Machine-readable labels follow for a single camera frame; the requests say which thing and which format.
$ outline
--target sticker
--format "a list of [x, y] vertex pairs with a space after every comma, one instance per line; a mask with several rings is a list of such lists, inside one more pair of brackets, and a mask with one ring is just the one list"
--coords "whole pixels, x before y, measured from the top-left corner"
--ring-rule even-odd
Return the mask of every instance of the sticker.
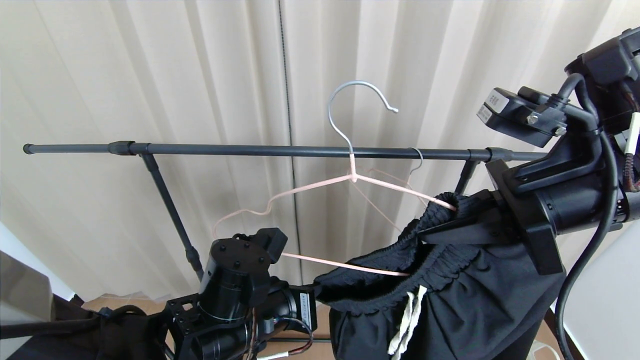
[[300, 317], [302, 322], [311, 329], [311, 309], [309, 304], [309, 295], [300, 293]]
[[486, 124], [487, 121], [489, 121], [489, 118], [493, 115], [493, 113], [491, 112], [491, 110], [489, 110], [489, 108], [486, 107], [486, 105], [482, 105], [480, 107], [480, 110], [478, 110], [478, 112], [476, 113], [476, 116], [478, 116], [480, 118], [480, 120], [482, 120], [482, 122], [484, 122]]
[[489, 93], [489, 96], [486, 97], [484, 103], [487, 104], [493, 110], [493, 112], [499, 114], [504, 110], [505, 106], [509, 104], [509, 99], [493, 89]]

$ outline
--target bolt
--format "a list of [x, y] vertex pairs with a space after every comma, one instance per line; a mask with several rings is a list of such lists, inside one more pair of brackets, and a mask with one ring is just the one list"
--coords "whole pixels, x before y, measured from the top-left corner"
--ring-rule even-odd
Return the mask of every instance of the bolt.
[[533, 125], [533, 124], [535, 124], [537, 122], [538, 122], [538, 116], [537, 115], [531, 114], [531, 115], [527, 116], [527, 124]]
[[561, 126], [554, 131], [554, 135], [556, 136], [563, 136], [564, 134], [566, 134], [566, 127], [564, 126]]

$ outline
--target beige curtain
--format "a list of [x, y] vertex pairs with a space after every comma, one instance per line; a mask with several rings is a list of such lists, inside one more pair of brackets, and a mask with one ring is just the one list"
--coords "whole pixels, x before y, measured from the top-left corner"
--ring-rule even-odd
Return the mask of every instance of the beige curtain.
[[[326, 100], [355, 146], [533, 148], [475, 112], [496, 86], [553, 92], [576, 55], [638, 26], [640, 3], [590, 1], [3, 1], [0, 2], [0, 220], [82, 298], [191, 293], [198, 281], [137, 157], [22, 153], [24, 143], [334, 145]], [[274, 194], [348, 170], [345, 159], [157, 156], [203, 263], [217, 219], [263, 210]], [[416, 161], [358, 160], [406, 178]], [[462, 162], [412, 175], [452, 190]], [[358, 183], [396, 226], [415, 198]], [[491, 188], [482, 167], [468, 192]], [[345, 261], [399, 234], [353, 185], [280, 199], [221, 236], [278, 226], [286, 250]], [[593, 231], [561, 239], [567, 265]], [[610, 235], [611, 241], [617, 234]], [[281, 259], [272, 273], [310, 282], [329, 268]]]

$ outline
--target hanger hook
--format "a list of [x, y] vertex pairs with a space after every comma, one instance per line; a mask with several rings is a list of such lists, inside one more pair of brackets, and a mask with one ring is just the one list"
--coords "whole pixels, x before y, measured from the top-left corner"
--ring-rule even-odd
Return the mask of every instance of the hanger hook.
[[380, 91], [379, 88], [376, 88], [375, 85], [368, 83], [366, 81], [349, 81], [347, 83], [344, 83], [340, 86], [338, 86], [333, 93], [331, 94], [331, 96], [329, 96], [329, 101], [326, 105], [326, 112], [329, 116], [329, 123], [331, 123], [331, 127], [333, 128], [333, 130], [335, 130], [336, 133], [338, 133], [338, 135], [342, 136], [343, 139], [345, 139], [345, 141], [347, 141], [347, 145], [349, 145], [349, 153], [353, 154], [353, 145], [351, 144], [351, 140], [349, 140], [349, 138], [342, 132], [340, 131], [340, 129], [338, 129], [338, 127], [335, 125], [335, 123], [333, 122], [333, 118], [331, 116], [331, 104], [333, 103], [333, 98], [344, 88], [346, 88], [347, 86], [351, 86], [351, 85], [364, 85], [368, 88], [371, 88], [373, 91], [376, 92], [376, 94], [378, 94], [378, 97], [380, 98], [380, 100], [382, 100], [382, 102], [385, 103], [385, 106], [387, 107], [387, 110], [389, 111], [393, 111], [394, 113], [397, 113], [399, 110], [392, 107], [391, 105], [389, 105], [389, 103], [387, 102], [387, 99], [385, 98], [385, 96], [382, 94], [382, 92]]
[[415, 167], [415, 168], [411, 169], [411, 171], [409, 171], [409, 177], [411, 177], [411, 174], [414, 171], [418, 170], [422, 166], [422, 163], [424, 162], [424, 158], [422, 157], [422, 151], [416, 149], [415, 147], [410, 147], [409, 149], [413, 149], [413, 150], [417, 151], [418, 155], [420, 155], [420, 165], [418, 165], [417, 167]]

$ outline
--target clothes rack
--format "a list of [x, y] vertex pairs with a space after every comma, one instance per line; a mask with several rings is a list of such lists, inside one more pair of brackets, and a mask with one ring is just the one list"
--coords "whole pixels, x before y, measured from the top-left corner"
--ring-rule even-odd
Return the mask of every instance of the clothes rack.
[[[204, 145], [204, 144], [167, 144], [167, 143], [138, 143], [134, 141], [117, 141], [105, 144], [63, 144], [63, 145], [33, 145], [25, 144], [26, 154], [51, 153], [110, 153], [121, 156], [138, 155], [142, 157], [147, 170], [151, 173], [164, 205], [171, 216], [171, 220], [178, 232], [185, 249], [187, 261], [196, 272], [198, 280], [202, 279], [203, 270], [198, 251], [192, 246], [189, 236], [182, 224], [171, 193], [167, 189], [160, 168], [154, 154], [181, 155], [226, 155], [226, 156], [288, 156], [311, 158], [348, 158], [349, 149], [346, 147], [322, 146], [275, 146], [275, 145]], [[519, 152], [487, 147], [486, 149], [419, 149], [425, 160], [462, 160], [465, 162], [456, 192], [461, 193], [474, 174], [480, 161], [531, 161], [542, 158], [544, 152]], [[420, 154], [411, 148], [382, 148], [382, 147], [354, 147], [356, 158], [374, 159], [420, 159]]]

